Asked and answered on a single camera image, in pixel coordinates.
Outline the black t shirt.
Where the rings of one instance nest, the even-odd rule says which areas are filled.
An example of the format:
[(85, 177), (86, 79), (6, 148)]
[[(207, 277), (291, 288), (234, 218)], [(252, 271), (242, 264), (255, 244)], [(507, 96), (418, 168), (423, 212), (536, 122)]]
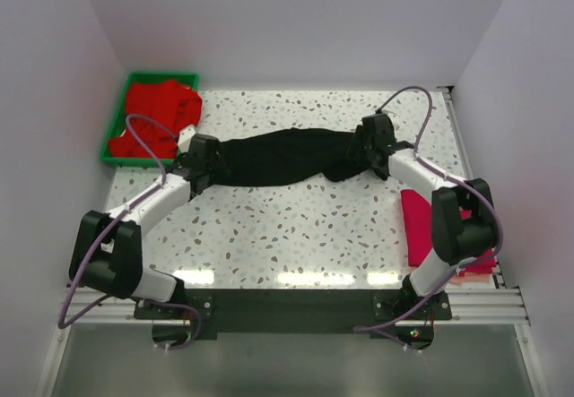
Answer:
[(353, 133), (321, 128), (285, 129), (221, 143), (230, 173), (218, 175), (218, 186), (288, 186), (321, 174), (341, 182), (368, 170), (368, 164), (346, 158)]

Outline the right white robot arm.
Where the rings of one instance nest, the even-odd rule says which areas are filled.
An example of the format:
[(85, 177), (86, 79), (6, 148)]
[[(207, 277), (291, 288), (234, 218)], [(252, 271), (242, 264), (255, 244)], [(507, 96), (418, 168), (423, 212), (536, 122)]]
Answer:
[(402, 314), (442, 291), (455, 272), (500, 241), (491, 191), (482, 179), (452, 177), (423, 160), (407, 141), (398, 141), (389, 116), (364, 117), (346, 158), (364, 164), (383, 180), (406, 183), (430, 206), (430, 252), (403, 279), (393, 309)]

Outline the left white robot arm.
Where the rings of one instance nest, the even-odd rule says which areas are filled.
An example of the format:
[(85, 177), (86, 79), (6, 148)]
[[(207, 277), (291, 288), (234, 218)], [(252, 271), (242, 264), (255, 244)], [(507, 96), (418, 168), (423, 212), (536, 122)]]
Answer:
[(115, 298), (179, 303), (182, 280), (144, 268), (144, 236), (211, 186), (215, 177), (229, 173), (220, 141), (196, 134), (188, 151), (139, 195), (109, 211), (87, 212), (69, 266), (73, 286), (82, 285)]

